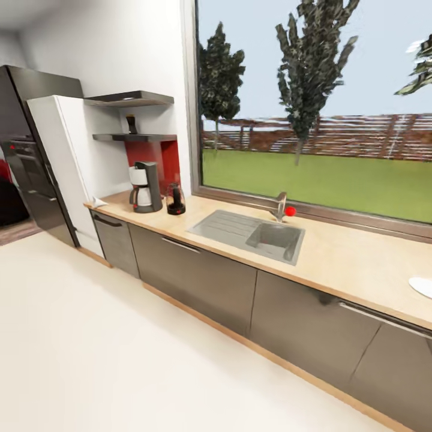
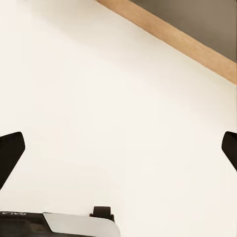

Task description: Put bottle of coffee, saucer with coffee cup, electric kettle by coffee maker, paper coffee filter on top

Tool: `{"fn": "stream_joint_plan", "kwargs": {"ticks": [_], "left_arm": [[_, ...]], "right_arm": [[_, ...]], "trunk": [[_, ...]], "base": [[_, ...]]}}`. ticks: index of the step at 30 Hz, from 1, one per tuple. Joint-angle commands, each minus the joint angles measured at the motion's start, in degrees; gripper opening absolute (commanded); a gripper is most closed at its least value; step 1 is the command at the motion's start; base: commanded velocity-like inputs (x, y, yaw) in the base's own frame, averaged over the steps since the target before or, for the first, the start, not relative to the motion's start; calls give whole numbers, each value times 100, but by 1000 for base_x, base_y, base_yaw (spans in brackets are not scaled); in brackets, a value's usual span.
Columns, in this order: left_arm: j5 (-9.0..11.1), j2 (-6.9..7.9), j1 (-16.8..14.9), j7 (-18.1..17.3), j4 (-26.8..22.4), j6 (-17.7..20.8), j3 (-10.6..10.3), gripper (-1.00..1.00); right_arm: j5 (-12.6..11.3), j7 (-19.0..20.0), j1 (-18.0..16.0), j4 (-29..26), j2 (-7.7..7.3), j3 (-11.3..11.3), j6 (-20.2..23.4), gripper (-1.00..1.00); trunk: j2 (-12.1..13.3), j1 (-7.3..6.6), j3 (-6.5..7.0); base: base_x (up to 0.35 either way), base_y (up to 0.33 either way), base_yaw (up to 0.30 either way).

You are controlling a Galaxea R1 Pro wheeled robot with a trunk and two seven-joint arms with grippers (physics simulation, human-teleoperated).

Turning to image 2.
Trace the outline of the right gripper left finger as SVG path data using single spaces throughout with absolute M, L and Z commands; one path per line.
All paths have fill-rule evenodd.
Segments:
M 20 131 L 0 137 L 0 190 L 25 149 L 25 141 Z

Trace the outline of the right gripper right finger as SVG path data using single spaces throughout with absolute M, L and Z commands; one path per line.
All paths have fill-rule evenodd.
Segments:
M 221 148 L 237 171 L 237 133 L 226 131 Z

